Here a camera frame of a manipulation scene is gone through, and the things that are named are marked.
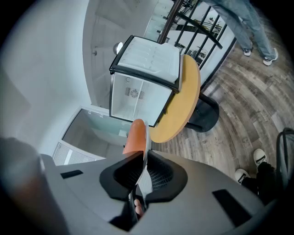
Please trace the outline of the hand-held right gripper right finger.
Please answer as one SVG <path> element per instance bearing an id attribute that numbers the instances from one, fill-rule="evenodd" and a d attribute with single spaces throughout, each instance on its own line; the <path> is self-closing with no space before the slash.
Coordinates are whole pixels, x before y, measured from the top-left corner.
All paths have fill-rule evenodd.
<path id="1" fill-rule="evenodd" d="M 151 150 L 149 125 L 144 124 L 146 149 L 138 184 L 146 204 L 168 202 L 182 192 L 188 176 L 182 166 Z"/>

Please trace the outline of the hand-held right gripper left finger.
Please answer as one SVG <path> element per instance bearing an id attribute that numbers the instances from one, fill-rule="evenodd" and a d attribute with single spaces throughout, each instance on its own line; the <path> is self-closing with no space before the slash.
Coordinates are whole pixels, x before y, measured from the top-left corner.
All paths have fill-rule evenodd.
<path id="1" fill-rule="evenodd" d="M 143 152 L 105 168 L 99 177 L 103 189 L 112 199 L 127 199 L 143 172 Z"/>

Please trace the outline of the person's right hand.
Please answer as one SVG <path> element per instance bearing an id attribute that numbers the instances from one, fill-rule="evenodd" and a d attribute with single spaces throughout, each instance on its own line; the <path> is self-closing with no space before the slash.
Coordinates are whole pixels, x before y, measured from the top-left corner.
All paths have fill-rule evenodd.
<path id="1" fill-rule="evenodd" d="M 137 218 L 140 219 L 144 215 L 144 210 L 141 202 L 139 199 L 134 200 L 134 205 L 135 205 L 135 212 L 137 214 Z"/>

